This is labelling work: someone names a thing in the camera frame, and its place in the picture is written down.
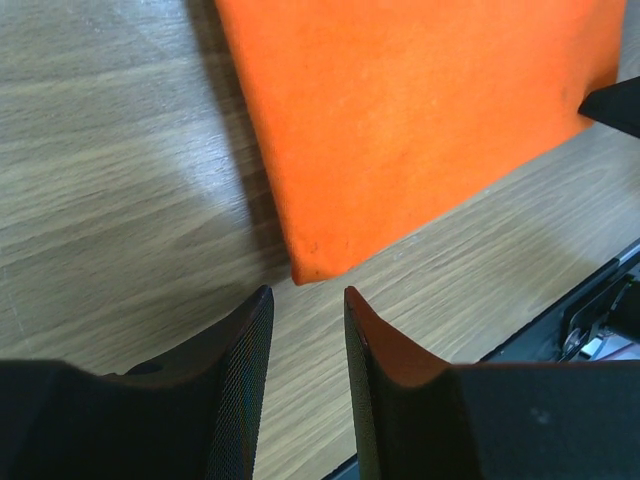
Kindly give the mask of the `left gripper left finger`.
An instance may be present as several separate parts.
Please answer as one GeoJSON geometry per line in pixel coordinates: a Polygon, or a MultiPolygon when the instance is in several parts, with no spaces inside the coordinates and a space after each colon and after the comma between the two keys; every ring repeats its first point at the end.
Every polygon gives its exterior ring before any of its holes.
{"type": "Polygon", "coordinates": [[[273,321],[273,292],[262,286],[124,374],[3,361],[2,477],[251,478],[273,321]]]}

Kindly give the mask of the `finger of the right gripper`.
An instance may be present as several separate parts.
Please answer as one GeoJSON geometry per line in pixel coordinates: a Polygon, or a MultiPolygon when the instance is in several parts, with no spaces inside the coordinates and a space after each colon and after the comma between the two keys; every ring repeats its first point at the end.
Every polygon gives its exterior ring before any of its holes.
{"type": "Polygon", "coordinates": [[[578,113],[635,138],[640,137],[640,77],[591,92],[578,113]]]}

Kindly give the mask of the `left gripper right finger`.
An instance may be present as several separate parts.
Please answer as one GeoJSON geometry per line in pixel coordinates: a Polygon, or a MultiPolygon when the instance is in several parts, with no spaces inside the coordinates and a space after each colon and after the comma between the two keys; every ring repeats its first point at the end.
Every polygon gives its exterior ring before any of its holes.
{"type": "Polygon", "coordinates": [[[452,364],[355,289],[344,326],[364,479],[635,479],[635,361],[452,364]]]}

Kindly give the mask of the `orange t-shirt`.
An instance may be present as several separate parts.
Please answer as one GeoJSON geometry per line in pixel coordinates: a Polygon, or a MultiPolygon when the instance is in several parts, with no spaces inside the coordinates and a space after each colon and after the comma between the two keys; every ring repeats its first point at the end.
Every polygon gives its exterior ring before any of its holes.
{"type": "Polygon", "coordinates": [[[299,285],[589,126],[622,1],[220,1],[299,285]]]}

